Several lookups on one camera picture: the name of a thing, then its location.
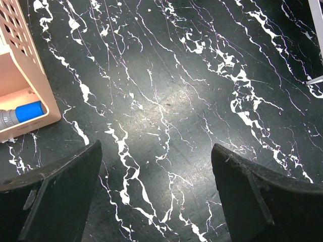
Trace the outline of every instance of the bottle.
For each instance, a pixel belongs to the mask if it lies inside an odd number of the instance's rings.
[[[0,110],[0,131],[41,115],[44,115],[41,101],[19,106],[15,110]]]

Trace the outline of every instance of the black marble surface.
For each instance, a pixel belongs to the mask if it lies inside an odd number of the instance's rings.
[[[100,139],[84,241],[230,241],[214,143],[323,182],[307,1],[20,3],[63,118],[0,144],[1,179]]]

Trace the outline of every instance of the blue cylinder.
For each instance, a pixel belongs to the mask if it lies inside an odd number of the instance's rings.
[[[41,107],[41,101],[32,102],[16,108],[16,116],[20,123],[42,115],[44,115],[44,111]]]

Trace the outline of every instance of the gray ribbed cylinder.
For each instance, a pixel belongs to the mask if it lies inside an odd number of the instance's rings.
[[[15,110],[0,110],[0,130],[19,124]]]

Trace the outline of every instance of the blue bottle cap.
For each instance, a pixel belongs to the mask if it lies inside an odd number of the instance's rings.
[[[41,108],[41,101],[32,102],[16,108],[16,116],[21,123],[42,115],[44,115],[44,111]]]

